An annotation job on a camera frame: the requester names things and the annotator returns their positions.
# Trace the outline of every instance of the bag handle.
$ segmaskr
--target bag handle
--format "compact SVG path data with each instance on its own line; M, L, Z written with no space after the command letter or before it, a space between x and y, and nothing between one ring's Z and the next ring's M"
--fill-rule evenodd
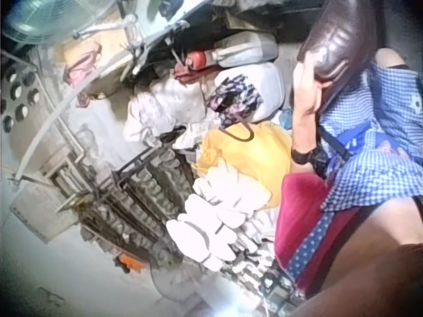
M236 135L233 135L232 133L226 131L222 127L220 127L219 130L221 132L223 132L224 134L226 134L226 135L230 136L231 138L233 138L233 139L235 139L237 141L240 141L240 142L249 142L249 141L253 140L254 139L254 131L249 126L249 123L243 117L241 117L238 114L234 114L234 116L245 127L245 129L247 129L248 132L250 132L250 136L249 137L247 137L246 139L241 139L240 137L237 137Z

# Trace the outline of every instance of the brown leather shoe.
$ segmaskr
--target brown leather shoe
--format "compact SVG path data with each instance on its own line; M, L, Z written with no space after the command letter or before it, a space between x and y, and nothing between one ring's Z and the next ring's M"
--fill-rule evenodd
M306 51L319 57L316 79L333 85L323 92L323 113L350 78L362 71L377 49L375 9L370 0L328 0L297 60Z

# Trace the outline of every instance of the hand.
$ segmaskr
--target hand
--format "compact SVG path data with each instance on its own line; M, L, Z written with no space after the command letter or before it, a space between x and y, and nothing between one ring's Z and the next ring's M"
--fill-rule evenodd
M298 63L293 71L294 116L302 118L314 114L321 106L322 89L332 84L316 81L314 66L314 56L307 52L304 63Z

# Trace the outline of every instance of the black wristwatch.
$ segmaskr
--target black wristwatch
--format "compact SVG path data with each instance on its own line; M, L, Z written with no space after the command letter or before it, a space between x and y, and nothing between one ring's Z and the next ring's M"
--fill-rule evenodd
M311 163L311 165L314 166L318 152L319 150L317 147L307 153L300 153L297 152L294 148L291 148L291 158L298 165L306 165L307 163Z

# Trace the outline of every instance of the wrist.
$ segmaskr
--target wrist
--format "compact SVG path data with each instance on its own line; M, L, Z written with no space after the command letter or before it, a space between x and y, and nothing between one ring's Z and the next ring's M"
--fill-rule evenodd
M316 115L293 115L292 147L299 153L308 153L316 148Z

